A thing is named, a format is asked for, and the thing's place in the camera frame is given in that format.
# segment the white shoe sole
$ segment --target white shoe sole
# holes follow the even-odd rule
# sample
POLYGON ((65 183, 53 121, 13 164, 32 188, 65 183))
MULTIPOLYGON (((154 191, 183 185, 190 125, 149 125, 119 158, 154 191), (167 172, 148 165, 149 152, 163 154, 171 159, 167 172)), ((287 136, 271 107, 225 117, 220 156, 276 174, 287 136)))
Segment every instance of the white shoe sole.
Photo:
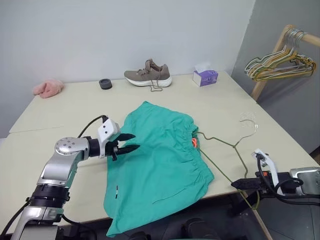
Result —
MULTIPOLYGON (((126 79, 132 83, 133 85, 139 86, 139 87, 144 87, 144 86, 150 86, 152 85, 151 80, 149 81, 133 81, 129 78, 126 77, 126 79)), ((165 80, 158 80, 158 85, 157 85, 157 80, 152 80, 154 86, 159 86, 159 87, 168 87, 172 83, 172 78, 171 76, 165 80)))

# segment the hanger rack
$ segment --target hanger rack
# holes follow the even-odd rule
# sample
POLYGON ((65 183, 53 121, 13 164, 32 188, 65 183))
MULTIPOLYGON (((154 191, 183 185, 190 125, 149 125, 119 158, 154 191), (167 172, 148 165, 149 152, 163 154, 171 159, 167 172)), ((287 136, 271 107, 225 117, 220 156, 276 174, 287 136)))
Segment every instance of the hanger rack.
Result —
MULTIPOLYGON (((283 46, 285 44, 285 34, 288 30, 293 29, 293 28, 295 28, 294 25, 287 25, 284 27, 284 29, 279 37, 279 40, 273 49, 273 53, 278 52, 283 48, 283 46)), ((320 37, 317 37, 317 36, 314 36, 314 35, 307 33, 306 35, 304 35, 302 37, 301 40, 320 48, 320 37)), ((262 90, 264 89, 264 87, 266 86, 266 84, 267 84, 267 81, 259 81, 255 84, 255 86, 252 90, 252 93, 251 93, 251 97, 254 100, 257 101, 257 99, 259 98, 259 96, 260 96, 262 90)))

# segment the shoe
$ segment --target shoe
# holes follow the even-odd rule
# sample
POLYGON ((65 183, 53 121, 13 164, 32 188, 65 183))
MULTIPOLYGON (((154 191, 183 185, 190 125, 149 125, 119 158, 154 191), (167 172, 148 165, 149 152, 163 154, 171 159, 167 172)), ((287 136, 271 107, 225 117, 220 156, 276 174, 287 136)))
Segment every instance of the shoe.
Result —
POLYGON ((152 59, 145 61, 145 68, 125 71, 125 78, 136 86, 168 87, 172 83, 168 66, 157 66, 152 59))

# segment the robotic arm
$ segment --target robotic arm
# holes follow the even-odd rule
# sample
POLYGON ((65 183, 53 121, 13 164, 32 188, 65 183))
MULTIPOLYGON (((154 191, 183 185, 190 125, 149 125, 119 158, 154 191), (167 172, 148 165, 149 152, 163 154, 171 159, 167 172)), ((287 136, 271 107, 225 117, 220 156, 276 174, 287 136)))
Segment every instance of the robotic arm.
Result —
MULTIPOLYGON (((278 172, 276 164, 267 153, 256 149, 252 153, 257 162, 258 172, 253 178, 240 178, 231 183, 236 189, 254 191, 247 198, 251 205, 263 198, 277 198, 279 201, 292 205, 315 205, 316 201, 292 201, 291 199, 320 199, 320 167, 294 168, 289 172, 278 172)), ((230 212, 238 215, 248 208, 245 201, 233 207, 230 212)))
POLYGON ((133 134, 120 133, 117 123, 107 118, 98 128, 98 138, 65 137, 57 141, 54 153, 46 163, 38 179, 28 205, 23 209, 11 240, 23 238, 28 226, 52 225, 61 221, 63 205, 70 199, 69 189, 77 172, 78 163, 89 157, 104 158, 134 151, 140 145, 132 144, 119 148, 118 141, 134 138, 133 134))

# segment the orange tag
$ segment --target orange tag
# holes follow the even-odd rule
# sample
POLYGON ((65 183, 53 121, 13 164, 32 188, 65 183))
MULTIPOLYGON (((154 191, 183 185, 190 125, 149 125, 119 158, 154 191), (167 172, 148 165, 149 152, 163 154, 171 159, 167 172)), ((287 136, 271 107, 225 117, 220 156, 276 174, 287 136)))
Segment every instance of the orange tag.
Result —
POLYGON ((197 139, 195 137, 192 138, 192 144, 195 148, 197 147, 197 139))

